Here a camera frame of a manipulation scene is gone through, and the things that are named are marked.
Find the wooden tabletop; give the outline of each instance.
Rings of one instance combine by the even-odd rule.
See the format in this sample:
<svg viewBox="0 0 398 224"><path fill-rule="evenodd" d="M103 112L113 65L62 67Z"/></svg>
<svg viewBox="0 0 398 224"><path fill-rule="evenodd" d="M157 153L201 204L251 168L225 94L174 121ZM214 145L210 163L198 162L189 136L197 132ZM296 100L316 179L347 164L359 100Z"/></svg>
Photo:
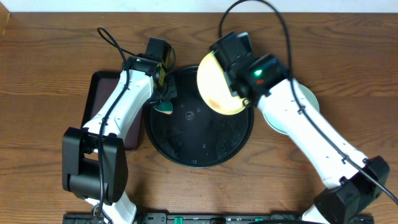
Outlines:
<svg viewBox="0 0 398 224"><path fill-rule="evenodd" d="M284 14L295 75L317 96L325 118L369 157L381 155L398 194L398 16ZM91 207L62 189L62 136L80 127L91 76L119 70L119 52L96 33L104 26L125 49L144 52L150 37L170 43L177 65L198 64L217 38L221 14L13 13L0 44L0 222L60 223ZM286 62L273 14L232 14L229 31L248 31L255 54ZM255 114L251 137L218 167L191 169L160 155L143 133L127 152L126 192L143 211L302 213L325 187L287 137ZM385 195L365 213L397 223Z"/></svg>

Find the white background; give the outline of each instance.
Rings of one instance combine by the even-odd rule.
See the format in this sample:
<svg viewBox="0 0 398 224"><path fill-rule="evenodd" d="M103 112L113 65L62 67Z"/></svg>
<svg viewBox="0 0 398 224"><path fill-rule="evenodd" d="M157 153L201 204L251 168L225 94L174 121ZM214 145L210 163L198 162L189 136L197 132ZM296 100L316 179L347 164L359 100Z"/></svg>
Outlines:
<svg viewBox="0 0 398 224"><path fill-rule="evenodd" d="M224 12L235 0L0 0L11 12ZM269 0L282 12L398 12L398 0ZM245 2L234 12L267 12Z"/></svg>

